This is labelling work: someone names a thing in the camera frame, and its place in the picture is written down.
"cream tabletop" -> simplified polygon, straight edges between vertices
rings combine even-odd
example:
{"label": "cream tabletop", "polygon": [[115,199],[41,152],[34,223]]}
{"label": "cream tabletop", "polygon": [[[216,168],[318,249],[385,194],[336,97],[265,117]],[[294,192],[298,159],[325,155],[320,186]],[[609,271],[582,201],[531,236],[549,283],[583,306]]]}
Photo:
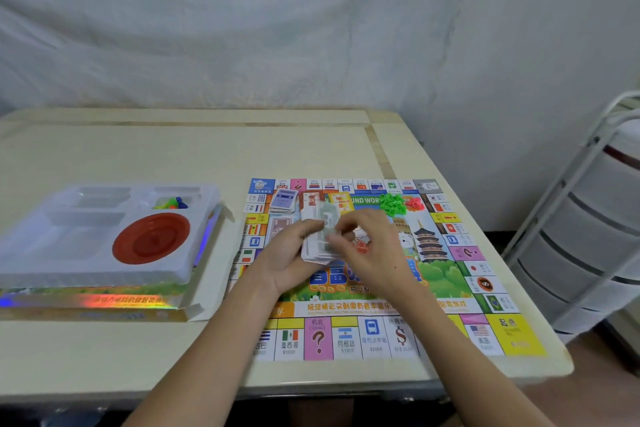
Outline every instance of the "cream tabletop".
{"label": "cream tabletop", "polygon": [[[520,383],[573,370],[567,350],[396,113],[20,110],[0,120],[0,169],[0,233],[48,194],[75,183],[215,183],[232,213],[242,216],[254,176],[435,178],[548,353],[492,361]],[[0,400],[141,398],[203,327],[203,322],[0,322]],[[442,393],[433,367],[419,359],[254,362],[244,385],[240,395]]]}

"wooden floor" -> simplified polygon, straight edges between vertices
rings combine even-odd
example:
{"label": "wooden floor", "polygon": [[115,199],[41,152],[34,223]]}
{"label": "wooden floor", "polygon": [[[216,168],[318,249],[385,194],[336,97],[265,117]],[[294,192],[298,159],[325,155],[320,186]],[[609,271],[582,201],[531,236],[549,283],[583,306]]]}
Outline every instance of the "wooden floor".
{"label": "wooden floor", "polygon": [[558,427],[640,426],[640,378],[626,371],[593,332],[568,345],[575,371],[526,388]]}

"forearm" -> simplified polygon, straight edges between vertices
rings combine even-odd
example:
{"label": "forearm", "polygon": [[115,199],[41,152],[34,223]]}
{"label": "forearm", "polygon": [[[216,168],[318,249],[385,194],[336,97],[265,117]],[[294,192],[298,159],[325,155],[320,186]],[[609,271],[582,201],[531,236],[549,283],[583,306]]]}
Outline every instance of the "forearm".
{"label": "forearm", "polygon": [[551,426],[552,423],[416,284],[394,303],[424,346],[466,427]]}
{"label": "forearm", "polygon": [[125,427],[222,426],[278,294],[248,268],[202,333]]}

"game board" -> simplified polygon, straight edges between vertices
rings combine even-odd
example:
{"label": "game board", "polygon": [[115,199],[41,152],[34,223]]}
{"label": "game board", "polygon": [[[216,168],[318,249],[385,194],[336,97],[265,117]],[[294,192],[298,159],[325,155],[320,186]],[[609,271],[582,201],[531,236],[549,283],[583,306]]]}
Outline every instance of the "game board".
{"label": "game board", "polygon": [[[269,213],[277,188],[299,191],[295,213]],[[384,208],[415,279],[429,286],[448,317],[485,355],[546,354],[434,179],[253,178],[227,290],[271,238],[300,219],[300,209],[319,199],[338,203],[342,214]],[[362,230],[356,230],[355,243],[367,253],[369,238]],[[280,297],[254,354],[256,361],[426,355],[391,304],[373,295],[343,261],[331,262]]]}

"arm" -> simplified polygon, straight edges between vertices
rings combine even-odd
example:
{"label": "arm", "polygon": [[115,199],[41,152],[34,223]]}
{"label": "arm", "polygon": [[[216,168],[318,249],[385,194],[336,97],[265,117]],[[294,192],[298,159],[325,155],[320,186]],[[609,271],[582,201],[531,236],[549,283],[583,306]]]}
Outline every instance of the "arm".
{"label": "arm", "polygon": [[416,282],[397,230],[378,210],[344,215],[336,230],[360,225],[369,235],[369,253],[362,255],[340,235],[332,246],[358,277],[391,302],[411,326],[467,427],[552,426],[553,424],[496,366],[447,318],[436,297]]}
{"label": "arm", "polygon": [[323,226],[298,221],[271,240],[125,427],[224,425],[273,305],[318,269],[298,252],[303,238]]}

